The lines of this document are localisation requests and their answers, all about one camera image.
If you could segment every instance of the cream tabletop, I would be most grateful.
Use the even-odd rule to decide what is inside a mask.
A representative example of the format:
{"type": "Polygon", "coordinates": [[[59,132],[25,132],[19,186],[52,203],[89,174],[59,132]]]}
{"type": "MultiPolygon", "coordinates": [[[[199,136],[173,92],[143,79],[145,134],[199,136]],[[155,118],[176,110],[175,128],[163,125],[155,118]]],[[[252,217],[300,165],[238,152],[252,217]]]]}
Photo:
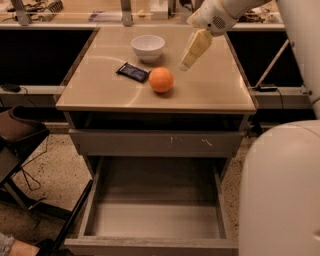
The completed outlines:
{"type": "Polygon", "coordinates": [[[64,111],[254,113],[225,37],[213,38],[209,50],[187,72],[179,70],[193,31],[188,25],[101,26],[56,107],[64,111]],[[161,36],[166,42],[162,56],[152,64],[142,63],[131,48],[131,40],[144,34],[161,36]],[[168,68],[174,88],[157,94],[148,81],[139,83],[116,74],[126,62],[147,71],[168,68]]]}

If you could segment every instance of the white bowl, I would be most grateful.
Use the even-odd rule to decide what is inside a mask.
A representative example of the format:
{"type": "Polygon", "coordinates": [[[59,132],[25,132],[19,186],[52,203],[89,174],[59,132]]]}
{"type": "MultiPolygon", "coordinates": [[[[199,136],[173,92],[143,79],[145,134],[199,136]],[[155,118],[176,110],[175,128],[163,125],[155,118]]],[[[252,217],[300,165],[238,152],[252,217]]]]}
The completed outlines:
{"type": "Polygon", "coordinates": [[[145,63],[155,62],[161,56],[164,45],[163,38],[154,35],[138,36],[131,41],[133,51],[145,63]]]}

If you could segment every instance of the table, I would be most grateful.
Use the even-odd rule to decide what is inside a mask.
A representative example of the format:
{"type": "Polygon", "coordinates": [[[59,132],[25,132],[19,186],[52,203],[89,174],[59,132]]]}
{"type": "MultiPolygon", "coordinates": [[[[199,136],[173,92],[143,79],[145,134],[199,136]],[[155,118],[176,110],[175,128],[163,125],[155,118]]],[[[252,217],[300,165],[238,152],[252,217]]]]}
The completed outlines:
{"type": "Polygon", "coordinates": [[[188,72],[178,69],[192,32],[185,25],[101,26],[58,100],[94,177],[79,237],[66,241],[75,254],[237,253],[220,181],[256,108],[224,37],[188,72]],[[143,64],[131,49],[142,34],[166,41],[155,63],[143,64]],[[173,90],[157,94],[148,82],[117,75],[125,62],[168,68],[173,90]]]}

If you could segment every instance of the open drawer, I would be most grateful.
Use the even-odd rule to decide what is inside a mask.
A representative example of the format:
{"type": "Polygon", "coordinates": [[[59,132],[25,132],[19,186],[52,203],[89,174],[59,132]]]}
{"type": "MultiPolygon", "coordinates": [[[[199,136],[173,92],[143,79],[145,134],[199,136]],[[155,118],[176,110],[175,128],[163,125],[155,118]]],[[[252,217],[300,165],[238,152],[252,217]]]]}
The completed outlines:
{"type": "Polygon", "coordinates": [[[213,159],[101,157],[76,255],[237,255],[213,159]]]}

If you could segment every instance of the drawer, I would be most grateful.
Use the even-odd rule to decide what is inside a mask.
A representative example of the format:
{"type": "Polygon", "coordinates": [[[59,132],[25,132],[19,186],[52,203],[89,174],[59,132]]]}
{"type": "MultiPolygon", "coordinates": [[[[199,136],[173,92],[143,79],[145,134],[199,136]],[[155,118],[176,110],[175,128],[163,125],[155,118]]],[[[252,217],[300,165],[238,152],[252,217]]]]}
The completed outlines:
{"type": "Polygon", "coordinates": [[[214,160],[102,157],[76,255],[237,255],[214,160]]]}
{"type": "Polygon", "coordinates": [[[232,157],[243,132],[71,129],[80,155],[232,157]]]}

